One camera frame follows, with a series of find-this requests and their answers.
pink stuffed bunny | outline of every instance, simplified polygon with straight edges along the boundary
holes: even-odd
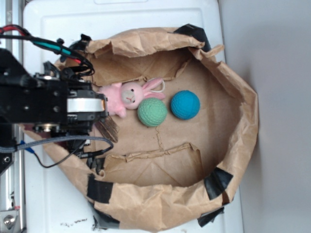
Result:
[[[104,94],[107,101],[107,111],[110,115],[126,117],[126,109],[137,109],[140,102],[146,98],[164,99],[165,95],[152,89],[163,83],[162,78],[155,78],[146,82],[143,86],[135,82],[114,83],[102,86],[98,92]]]

screw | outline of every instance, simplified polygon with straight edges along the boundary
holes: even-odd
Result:
[[[59,91],[54,91],[54,96],[58,97],[59,96]]]
[[[9,157],[9,156],[6,156],[3,160],[4,160],[6,163],[8,163],[8,162],[10,162],[10,161],[11,161],[11,159],[10,159],[10,157]]]
[[[4,225],[10,230],[15,225],[15,218],[12,215],[8,215],[3,220]]]
[[[53,110],[54,110],[54,112],[58,113],[60,111],[60,107],[55,106],[55,107],[53,107]]]

black tape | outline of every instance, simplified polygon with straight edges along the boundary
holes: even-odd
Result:
[[[221,195],[228,187],[233,175],[220,169],[215,168],[211,174],[204,178],[205,188],[210,200]]]
[[[204,52],[208,52],[211,50],[211,46],[203,28],[199,28],[192,24],[186,24],[178,28],[174,33],[192,36],[198,41],[205,42],[205,45],[202,48]]]
[[[109,203],[113,183],[95,180],[94,174],[88,178],[87,197],[100,203]]]
[[[222,207],[212,213],[202,215],[201,217],[198,218],[198,223],[201,227],[204,227],[209,222],[214,222],[215,217],[217,217],[217,215],[219,214],[223,214],[224,212],[225,212],[225,208]]]
[[[120,222],[114,219],[112,216],[107,215],[99,210],[94,208],[94,205],[89,203],[92,208],[94,215],[95,225],[94,228],[103,228],[103,229],[119,229]]]

gray wall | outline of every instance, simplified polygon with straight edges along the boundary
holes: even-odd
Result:
[[[219,0],[226,61],[259,95],[241,183],[245,233],[311,226],[311,1]]]

cable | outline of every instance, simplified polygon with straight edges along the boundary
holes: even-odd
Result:
[[[3,33],[8,31],[18,31],[21,36],[18,35],[3,35]],[[93,68],[93,64],[86,59],[84,56],[76,52],[75,50],[72,50],[70,48],[67,48],[63,46],[60,43],[42,39],[39,37],[32,36],[26,29],[18,26],[18,25],[6,25],[2,28],[0,28],[0,38],[6,38],[6,39],[20,39],[20,40],[29,40],[34,45],[36,45],[39,48],[42,48],[44,50],[52,51],[58,55],[62,55],[64,57],[73,59],[76,61],[79,66],[86,66],[89,71],[86,72],[80,72],[80,76],[91,76],[95,73],[95,70]]]
[[[44,165],[40,159],[39,159],[39,156],[35,153],[35,151],[31,152],[38,160],[38,162],[40,163],[40,165],[44,168],[51,168],[51,167],[54,167],[54,166],[57,166],[59,164],[61,164],[62,162],[64,162],[66,159],[68,159],[70,156],[72,156],[82,145],[84,144],[84,141],[80,144],[80,146],[78,146],[74,151],[72,151],[71,153],[69,153],[65,158],[61,159],[60,161],[58,161],[57,163],[55,164],[52,164],[52,165]]]
[[[25,150],[29,147],[34,147],[37,145],[45,144],[45,143],[52,143],[52,142],[65,142],[71,140],[96,140],[96,141],[104,141],[110,145],[110,149],[113,148],[113,143],[104,138],[104,137],[93,137],[93,136],[80,136],[80,135],[72,135],[72,136],[62,136],[62,137],[53,137],[48,139],[43,139],[40,141],[34,141],[27,144],[19,144],[14,147],[0,147],[0,153],[13,153],[18,150]]]
[[[88,158],[94,158],[96,156],[99,156],[99,155],[102,155],[102,154],[105,154],[107,151],[109,151],[110,148],[106,148],[104,150],[98,150],[98,151],[94,151],[94,152],[86,152],[86,153],[83,153],[81,156],[79,156],[81,159],[88,159]]]

